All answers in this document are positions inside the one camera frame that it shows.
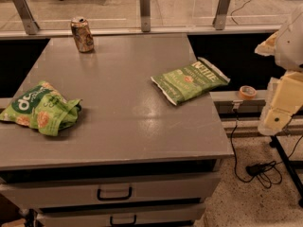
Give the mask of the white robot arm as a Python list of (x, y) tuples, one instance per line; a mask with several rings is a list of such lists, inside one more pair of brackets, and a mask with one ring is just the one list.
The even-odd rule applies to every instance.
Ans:
[(259, 44), (255, 53), (274, 56), (285, 70), (280, 79), (271, 78), (258, 131), (276, 135), (303, 106), (303, 5), (299, 5), (281, 28)]

